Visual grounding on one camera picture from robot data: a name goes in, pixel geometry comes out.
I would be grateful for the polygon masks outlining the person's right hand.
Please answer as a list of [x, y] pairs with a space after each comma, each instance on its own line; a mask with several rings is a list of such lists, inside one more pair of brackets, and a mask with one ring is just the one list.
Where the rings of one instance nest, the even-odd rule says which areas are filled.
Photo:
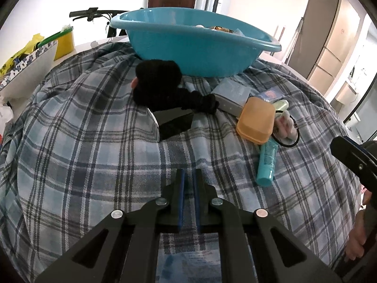
[[346, 257], [352, 261], [354, 261], [356, 258], [361, 258], [364, 255], [363, 246], [367, 240], [364, 227], [365, 211], [366, 210], [363, 209], [357, 213], [353, 229], [350, 231], [348, 236], [345, 253]]

